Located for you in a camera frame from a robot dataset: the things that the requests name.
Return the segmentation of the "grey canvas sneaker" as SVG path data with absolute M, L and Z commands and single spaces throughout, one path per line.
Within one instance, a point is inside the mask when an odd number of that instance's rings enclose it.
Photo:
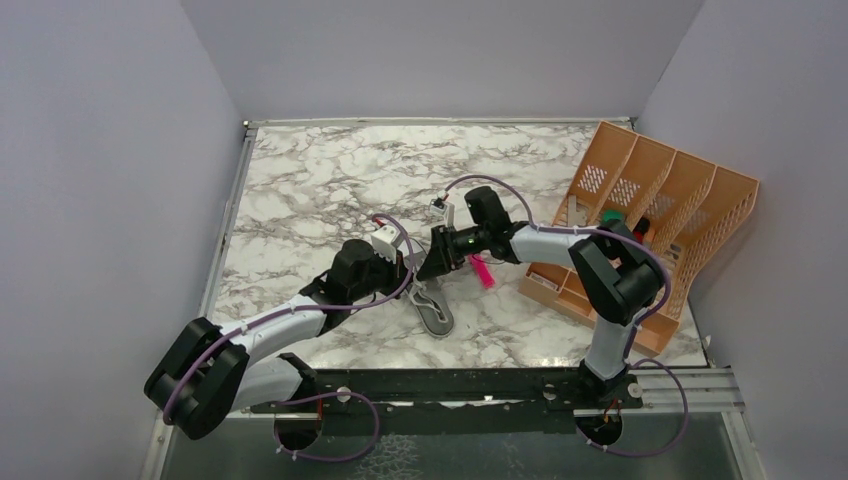
M 415 307 L 423 328 L 433 337 L 448 336 L 454 328 L 455 320 L 442 285 L 438 279 L 419 280 L 416 275 L 426 257 L 424 246 L 415 239 L 411 240 L 412 249 L 405 246 L 405 264 L 413 266 L 415 274 L 406 288 L 406 296 Z

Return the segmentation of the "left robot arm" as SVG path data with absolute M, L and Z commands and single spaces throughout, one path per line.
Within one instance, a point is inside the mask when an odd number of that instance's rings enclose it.
M 299 362 L 275 352 L 317 338 L 354 311 L 385 303 L 403 291 L 426 254 L 402 243 L 389 257 L 364 240 L 347 240 L 329 269 L 291 300 L 249 319 L 217 325 L 189 322 L 145 382 L 143 392 L 174 425 L 196 440 L 233 411 L 279 400 L 290 410 L 313 401 L 314 384 Z

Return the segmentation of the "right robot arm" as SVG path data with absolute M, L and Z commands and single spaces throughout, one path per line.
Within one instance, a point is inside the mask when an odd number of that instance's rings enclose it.
M 616 395 L 615 379 L 627 369 L 638 324 L 669 282 L 661 261 L 617 219 L 571 228 L 514 221 L 488 186 L 469 191 L 465 203 L 473 226 L 432 228 L 430 249 L 417 268 L 417 280 L 447 275 L 459 269 L 466 257 L 484 251 L 506 263 L 574 269 L 597 314 L 592 342 L 580 364 L 584 374 L 577 380 L 577 393 L 589 406 L 604 405 Z

